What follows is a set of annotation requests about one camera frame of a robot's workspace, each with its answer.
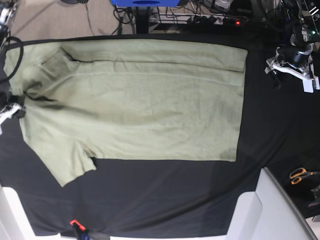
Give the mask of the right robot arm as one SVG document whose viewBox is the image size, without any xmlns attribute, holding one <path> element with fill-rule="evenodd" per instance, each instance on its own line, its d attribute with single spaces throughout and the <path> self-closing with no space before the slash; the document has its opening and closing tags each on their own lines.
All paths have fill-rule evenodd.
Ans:
<svg viewBox="0 0 320 240">
<path fill-rule="evenodd" d="M 1 83 L 8 84 L 15 76 L 24 56 L 23 42 L 19 38 L 11 35 L 11 28 L 20 4 L 21 2 L 19 0 L 2 0 L 0 2 L 0 53 L 5 55 L 10 48 L 11 42 L 15 42 L 19 48 L 19 55 L 15 67 L 9 75 L 0 80 Z M 12 93 L 2 91 L 0 93 L 0 122 L 3 123 L 15 115 L 22 117 L 23 114 L 23 99 L 19 96 L 12 95 Z"/>
</svg>

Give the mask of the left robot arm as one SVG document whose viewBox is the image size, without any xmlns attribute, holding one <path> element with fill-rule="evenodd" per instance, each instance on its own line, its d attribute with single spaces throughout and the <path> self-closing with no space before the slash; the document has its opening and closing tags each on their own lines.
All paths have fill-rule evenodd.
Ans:
<svg viewBox="0 0 320 240">
<path fill-rule="evenodd" d="M 278 88 L 282 83 L 278 75 L 282 73 L 301 80 L 303 91 L 313 93 L 320 89 L 312 57 L 320 42 L 320 24 L 315 20 L 320 9 L 310 0 L 281 0 L 280 3 L 286 9 L 292 34 L 289 43 L 278 46 L 275 56 L 266 60 L 264 71 L 272 76 Z"/>
</svg>

